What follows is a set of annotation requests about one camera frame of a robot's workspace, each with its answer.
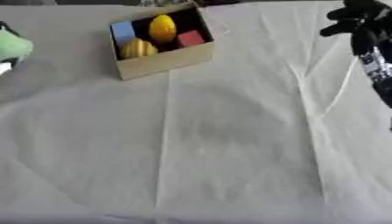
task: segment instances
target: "black glove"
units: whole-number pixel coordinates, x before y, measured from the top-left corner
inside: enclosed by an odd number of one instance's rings
[[[337,23],[320,34],[352,34],[353,54],[360,58],[374,90],[392,108],[392,9],[375,0],[345,0],[344,5],[327,14]]]

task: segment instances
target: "open box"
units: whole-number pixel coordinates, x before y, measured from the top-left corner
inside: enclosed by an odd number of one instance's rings
[[[129,15],[112,21],[111,24],[121,21],[132,21],[136,36],[140,39],[154,43],[149,35],[149,24],[158,15],[169,15],[176,24],[177,34],[197,30],[205,40],[204,44],[177,48],[176,40],[165,46],[158,46],[159,53],[133,59],[121,59],[120,51],[113,33],[110,31],[115,61],[123,80],[170,70],[176,67],[208,61],[212,58],[214,39],[211,32],[194,3],[184,3],[147,11],[145,13]]]

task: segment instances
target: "table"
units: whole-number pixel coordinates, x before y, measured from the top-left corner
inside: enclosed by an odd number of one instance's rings
[[[2,6],[35,43],[0,78],[2,217],[390,219],[390,111],[318,35],[339,6],[204,9],[212,61],[129,81],[108,21],[145,9]]]

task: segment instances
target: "yellow ball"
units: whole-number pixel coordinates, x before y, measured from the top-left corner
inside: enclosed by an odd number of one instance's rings
[[[150,36],[159,44],[172,42],[176,32],[174,21],[167,15],[159,15],[150,23]]]
[[[158,52],[158,49],[148,41],[140,38],[134,38],[126,43],[121,50],[122,59],[130,59],[152,55]]]

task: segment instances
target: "blue cube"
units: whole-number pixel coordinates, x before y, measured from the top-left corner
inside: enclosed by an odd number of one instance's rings
[[[133,29],[132,22],[122,21],[111,24],[113,38],[117,46],[121,49],[124,44],[135,38],[135,30]]]

